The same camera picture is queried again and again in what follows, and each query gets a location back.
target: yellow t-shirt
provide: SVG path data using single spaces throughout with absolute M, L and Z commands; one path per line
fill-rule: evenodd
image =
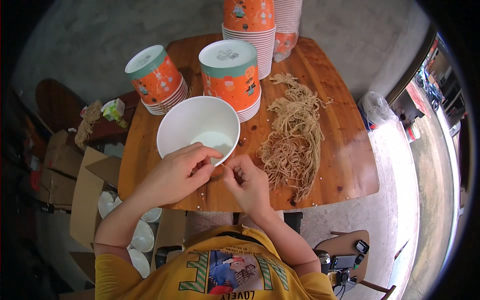
M 235 231 L 257 243 L 221 232 Z M 258 230 L 221 226 L 190 238 L 185 251 L 142 279 L 112 254 L 96 258 L 95 299 L 336 300 L 325 274 L 297 276 Z

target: person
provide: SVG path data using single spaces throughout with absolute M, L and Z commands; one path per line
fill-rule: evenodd
M 184 251 L 142 279 L 127 251 L 138 220 L 207 183 L 211 157 L 223 156 L 201 143 L 166 155 L 105 217 L 94 244 L 96 299 L 336 299 L 313 250 L 270 206 L 268 176 L 247 155 L 225 163 L 223 181 L 260 230 L 230 223 L 194 234 Z

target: hand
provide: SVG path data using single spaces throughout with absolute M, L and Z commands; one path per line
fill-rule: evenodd
M 215 170 L 211 157 L 222 158 L 223 154 L 201 142 L 165 155 L 132 197 L 138 197 L 149 208 L 182 200 L 210 179 Z
M 268 176 L 253 164 L 248 155 L 232 158 L 223 167 L 223 181 L 233 194 L 243 212 L 255 222 L 255 218 L 273 211 L 268 192 Z

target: person's left hand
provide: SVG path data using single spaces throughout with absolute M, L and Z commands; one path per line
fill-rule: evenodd
M 207 183 L 215 166 L 210 158 L 222 158 L 217 150 L 196 142 L 165 155 L 133 192 L 131 198 L 149 208 L 176 203 Z

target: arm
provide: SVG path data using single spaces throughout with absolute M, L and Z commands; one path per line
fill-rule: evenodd
M 243 182 L 239 184 L 235 180 L 234 172 Z M 247 155 L 234 157 L 225 164 L 224 183 L 244 213 L 265 232 L 282 261 L 295 270 L 298 277 L 322 272 L 320 261 L 308 243 L 270 206 L 268 176 Z
M 151 208 L 176 203 L 205 184 L 215 170 L 211 157 L 223 155 L 201 143 L 166 155 L 133 194 L 100 223 L 95 235 L 95 256 L 110 253 L 132 263 L 127 246 L 138 220 Z M 198 171 L 190 176 L 194 169 Z

